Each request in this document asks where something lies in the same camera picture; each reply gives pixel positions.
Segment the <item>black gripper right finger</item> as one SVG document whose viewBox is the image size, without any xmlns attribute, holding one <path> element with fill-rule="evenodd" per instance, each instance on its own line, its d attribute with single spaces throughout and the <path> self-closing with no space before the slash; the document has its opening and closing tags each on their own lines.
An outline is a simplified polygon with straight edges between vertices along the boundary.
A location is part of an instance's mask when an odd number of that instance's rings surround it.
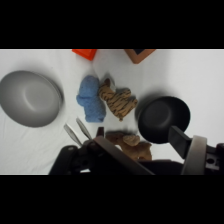
<svg viewBox="0 0 224 224">
<path fill-rule="evenodd" d="M 224 143 L 209 146 L 205 137 L 189 138 L 177 126 L 170 128 L 168 142 L 184 160 L 182 175 L 224 175 Z"/>
</svg>

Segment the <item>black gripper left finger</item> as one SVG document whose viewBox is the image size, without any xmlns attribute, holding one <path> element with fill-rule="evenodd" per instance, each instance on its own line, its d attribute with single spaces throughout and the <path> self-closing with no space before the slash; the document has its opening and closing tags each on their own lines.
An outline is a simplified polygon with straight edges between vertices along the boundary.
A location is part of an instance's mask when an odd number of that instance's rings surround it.
<svg viewBox="0 0 224 224">
<path fill-rule="evenodd" d="M 59 152 L 50 175 L 153 175 L 104 137 L 85 141 L 80 148 L 69 145 Z"/>
</svg>

